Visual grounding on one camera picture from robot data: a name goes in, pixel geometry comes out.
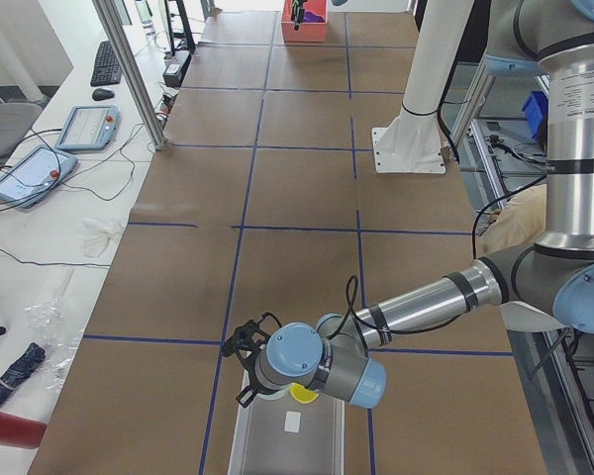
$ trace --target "yellow cup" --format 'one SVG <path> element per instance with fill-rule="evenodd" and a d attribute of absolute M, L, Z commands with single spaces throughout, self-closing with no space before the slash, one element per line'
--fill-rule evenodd
<path fill-rule="evenodd" d="M 319 393 L 306 389 L 297 383 L 293 383 L 290 387 L 290 395 L 301 404 L 310 404 L 319 397 Z"/>

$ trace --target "warning label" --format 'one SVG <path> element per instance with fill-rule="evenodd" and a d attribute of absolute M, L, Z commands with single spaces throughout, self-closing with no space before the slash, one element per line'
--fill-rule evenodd
<path fill-rule="evenodd" d="M 556 77 L 549 87 L 550 124 L 594 118 L 594 71 Z"/>

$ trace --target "red box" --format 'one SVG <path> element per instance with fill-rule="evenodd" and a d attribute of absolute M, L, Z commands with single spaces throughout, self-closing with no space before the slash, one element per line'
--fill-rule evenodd
<path fill-rule="evenodd" d="M 284 1 L 284 11 L 281 15 L 281 33 L 284 42 L 324 42 L 328 31 L 328 0 L 308 0 L 304 3 L 306 12 L 314 13 L 326 21 L 324 23 L 302 23 L 297 31 L 295 31 L 295 24 L 290 21 L 291 4 L 291 0 Z"/>

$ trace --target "chair seat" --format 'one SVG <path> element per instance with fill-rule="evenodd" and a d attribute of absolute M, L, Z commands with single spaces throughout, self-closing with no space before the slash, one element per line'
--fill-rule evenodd
<path fill-rule="evenodd" d="M 11 156 L 41 112 L 42 108 L 36 104 L 0 104 L 0 158 Z"/>

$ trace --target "blue tablet device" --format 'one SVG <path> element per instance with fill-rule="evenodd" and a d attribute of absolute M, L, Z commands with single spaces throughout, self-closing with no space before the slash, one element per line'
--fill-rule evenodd
<path fill-rule="evenodd" d="M 0 176 L 0 200 L 30 208 L 43 200 L 76 163 L 76 156 L 40 145 Z"/>
<path fill-rule="evenodd" d="M 117 130 L 117 106 L 77 106 L 70 111 L 55 148 L 73 153 L 102 150 Z"/>

